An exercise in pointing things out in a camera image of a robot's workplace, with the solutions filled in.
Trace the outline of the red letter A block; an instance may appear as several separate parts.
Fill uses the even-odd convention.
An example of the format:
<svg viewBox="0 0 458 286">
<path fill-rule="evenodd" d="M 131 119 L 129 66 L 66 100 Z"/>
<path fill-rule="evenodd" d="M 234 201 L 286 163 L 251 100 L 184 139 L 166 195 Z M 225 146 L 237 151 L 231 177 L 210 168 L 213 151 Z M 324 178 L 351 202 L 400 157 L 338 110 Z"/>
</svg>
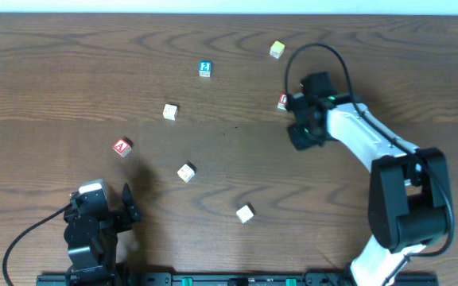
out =
<svg viewBox="0 0 458 286">
<path fill-rule="evenodd" d="M 126 157 L 132 150 L 130 143 L 125 139 L 118 139 L 112 146 L 112 149 L 121 157 Z"/>
</svg>

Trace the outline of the blue number 2 block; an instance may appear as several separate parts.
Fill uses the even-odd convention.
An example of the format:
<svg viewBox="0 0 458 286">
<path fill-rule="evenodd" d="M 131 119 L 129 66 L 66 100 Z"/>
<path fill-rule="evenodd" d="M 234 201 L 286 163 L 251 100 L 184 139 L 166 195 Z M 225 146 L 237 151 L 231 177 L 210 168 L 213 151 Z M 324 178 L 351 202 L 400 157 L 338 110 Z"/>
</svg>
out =
<svg viewBox="0 0 458 286">
<path fill-rule="evenodd" d="M 199 71 L 200 77 L 209 78 L 212 73 L 212 62 L 211 61 L 200 61 L 198 71 Z"/>
</svg>

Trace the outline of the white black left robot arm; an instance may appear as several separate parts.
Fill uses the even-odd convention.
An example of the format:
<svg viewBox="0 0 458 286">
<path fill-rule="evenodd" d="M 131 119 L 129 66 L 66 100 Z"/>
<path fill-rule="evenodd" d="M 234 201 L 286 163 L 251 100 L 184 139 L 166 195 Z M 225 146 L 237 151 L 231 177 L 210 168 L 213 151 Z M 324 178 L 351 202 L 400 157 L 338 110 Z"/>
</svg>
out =
<svg viewBox="0 0 458 286">
<path fill-rule="evenodd" d="M 64 240 L 72 262 L 65 273 L 66 285 L 132 285 L 128 267 L 116 261 L 118 234 L 132 229 L 141 212 L 128 184 L 123 185 L 122 206 L 111 210 L 102 180 L 82 185 L 71 193 L 64 212 L 68 224 Z"/>
</svg>

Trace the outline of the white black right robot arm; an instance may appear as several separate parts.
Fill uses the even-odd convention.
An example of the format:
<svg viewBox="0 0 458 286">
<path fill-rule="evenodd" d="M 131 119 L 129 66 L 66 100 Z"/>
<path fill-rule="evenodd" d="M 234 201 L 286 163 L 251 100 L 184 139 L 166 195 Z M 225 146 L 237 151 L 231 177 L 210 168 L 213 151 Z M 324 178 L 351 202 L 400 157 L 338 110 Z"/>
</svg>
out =
<svg viewBox="0 0 458 286">
<path fill-rule="evenodd" d="M 427 245 L 453 239 L 454 214 L 444 154 L 420 149 L 379 122 L 350 95 L 285 96 L 296 121 L 289 126 L 298 150 L 326 141 L 345 145 L 371 174 L 371 238 L 337 277 L 338 285 L 436 285 L 433 274 L 400 272 Z"/>
</svg>

